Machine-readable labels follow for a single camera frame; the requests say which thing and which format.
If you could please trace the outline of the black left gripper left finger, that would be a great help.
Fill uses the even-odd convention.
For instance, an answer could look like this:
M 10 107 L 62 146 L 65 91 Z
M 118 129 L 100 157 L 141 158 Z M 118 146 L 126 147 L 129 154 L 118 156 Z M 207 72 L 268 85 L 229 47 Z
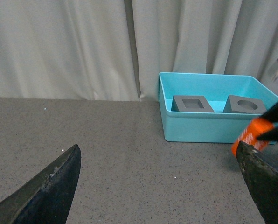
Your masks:
M 81 169 L 73 145 L 17 191 L 0 202 L 0 224 L 64 224 Z

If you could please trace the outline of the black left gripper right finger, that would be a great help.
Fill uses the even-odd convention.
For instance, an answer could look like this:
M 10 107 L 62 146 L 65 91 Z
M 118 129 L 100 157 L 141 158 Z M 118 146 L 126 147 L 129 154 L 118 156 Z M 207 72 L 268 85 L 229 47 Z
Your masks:
M 238 144 L 236 159 L 263 220 L 278 224 L 278 161 L 243 141 Z

